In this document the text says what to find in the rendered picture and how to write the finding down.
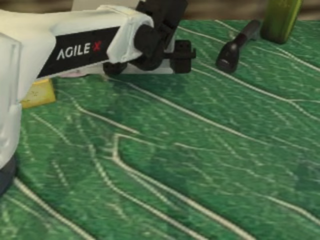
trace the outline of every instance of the black screwdriver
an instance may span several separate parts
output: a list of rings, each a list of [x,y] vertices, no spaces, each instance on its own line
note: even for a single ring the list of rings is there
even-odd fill
[[[250,21],[232,41],[227,42],[221,49],[215,65],[221,71],[231,74],[237,70],[240,50],[250,41],[259,37],[261,23],[259,20]]]

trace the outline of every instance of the table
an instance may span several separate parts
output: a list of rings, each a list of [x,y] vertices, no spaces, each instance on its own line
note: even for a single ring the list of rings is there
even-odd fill
[[[5,240],[317,240],[320,21],[214,67],[247,21],[183,21],[186,75],[55,79],[24,110]]]

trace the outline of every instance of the white robotic arm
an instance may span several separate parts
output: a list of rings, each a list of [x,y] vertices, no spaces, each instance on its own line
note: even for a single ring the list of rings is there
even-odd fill
[[[187,73],[196,57],[189,41],[165,49],[187,7],[186,0],[147,0],[136,9],[103,5],[97,10],[31,14],[0,10],[0,196],[15,174],[22,106],[37,79],[103,64],[120,74],[128,63],[143,71],[170,59]]]

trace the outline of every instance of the agile x logo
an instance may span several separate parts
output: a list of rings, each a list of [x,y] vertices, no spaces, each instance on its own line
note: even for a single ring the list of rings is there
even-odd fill
[[[119,27],[56,36],[56,44],[39,78],[106,62],[108,48]]]
[[[65,49],[61,49],[56,60],[68,59],[72,57],[82,56],[86,54],[90,54],[91,51],[98,52],[101,50],[102,41],[95,41],[93,44],[91,42],[87,42],[85,44],[78,44],[75,46],[69,46]]]

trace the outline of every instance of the yellow block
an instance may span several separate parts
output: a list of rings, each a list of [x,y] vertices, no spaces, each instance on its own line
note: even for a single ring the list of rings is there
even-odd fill
[[[43,79],[32,84],[29,92],[21,101],[24,109],[36,107],[56,101],[54,86],[51,79]]]

